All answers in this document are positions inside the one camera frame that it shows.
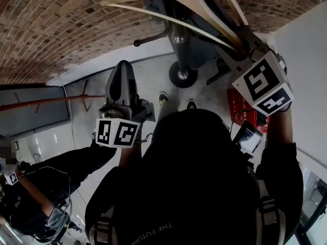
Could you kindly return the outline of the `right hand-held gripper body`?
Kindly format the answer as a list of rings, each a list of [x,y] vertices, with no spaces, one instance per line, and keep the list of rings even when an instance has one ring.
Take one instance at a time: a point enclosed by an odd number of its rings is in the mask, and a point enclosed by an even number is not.
[[[265,116],[286,110],[294,100],[284,59],[269,50],[233,82],[233,87]]]

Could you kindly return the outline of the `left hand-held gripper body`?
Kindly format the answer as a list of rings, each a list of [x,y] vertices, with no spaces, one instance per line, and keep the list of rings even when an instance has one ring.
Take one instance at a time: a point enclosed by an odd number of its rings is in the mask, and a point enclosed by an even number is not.
[[[130,149],[147,142],[149,135],[143,140],[137,138],[140,127],[146,121],[155,122],[154,105],[144,99],[138,100],[134,107],[105,104],[99,114],[95,140],[109,148]]]

